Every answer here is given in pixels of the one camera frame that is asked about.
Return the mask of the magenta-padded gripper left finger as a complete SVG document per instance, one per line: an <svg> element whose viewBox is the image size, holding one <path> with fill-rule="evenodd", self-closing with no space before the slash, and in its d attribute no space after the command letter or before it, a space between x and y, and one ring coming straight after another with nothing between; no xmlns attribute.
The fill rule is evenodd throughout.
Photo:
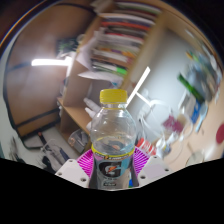
<svg viewBox="0 0 224 224"><path fill-rule="evenodd" d="M86 151L78 159L68 159L56 172L65 180L81 187L87 187L94 173L94 160L92 150Z"/></svg>

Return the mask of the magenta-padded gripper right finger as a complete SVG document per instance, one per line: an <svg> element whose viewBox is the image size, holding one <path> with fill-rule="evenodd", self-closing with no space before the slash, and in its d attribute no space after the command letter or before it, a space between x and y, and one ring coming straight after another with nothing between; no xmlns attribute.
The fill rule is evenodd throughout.
<svg viewBox="0 0 224 224"><path fill-rule="evenodd" d="M171 173L172 170L160 157L149 156L139 148L135 148L129 186L143 187Z"/></svg>

